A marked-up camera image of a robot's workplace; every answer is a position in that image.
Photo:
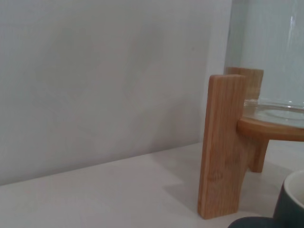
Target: white wall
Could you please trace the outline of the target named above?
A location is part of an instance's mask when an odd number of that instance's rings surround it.
[[[226,67],[240,67],[248,15],[248,0],[233,0],[226,51]]]
[[[0,1],[0,184],[199,141],[230,5]]]
[[[242,67],[264,70],[261,98],[304,102],[304,1],[247,0]]]

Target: white shelf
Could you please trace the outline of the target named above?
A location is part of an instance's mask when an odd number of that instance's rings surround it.
[[[201,144],[0,187],[4,228],[227,228],[271,216],[291,171],[266,162],[248,172],[238,213],[203,220],[196,212]]]

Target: wood grain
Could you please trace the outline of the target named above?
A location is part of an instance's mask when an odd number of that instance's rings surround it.
[[[237,124],[239,133],[252,138],[304,142],[303,128],[268,123],[247,117],[242,117]]]
[[[237,133],[246,92],[246,77],[211,76],[199,182],[198,212],[204,219],[234,213],[255,147]]]
[[[247,77],[246,100],[257,100],[260,96],[260,90],[263,80],[264,71],[260,69],[248,69],[239,67],[227,67],[226,74],[244,75]]]
[[[249,168],[252,172],[262,172],[269,139],[254,140],[255,152],[250,160]]]

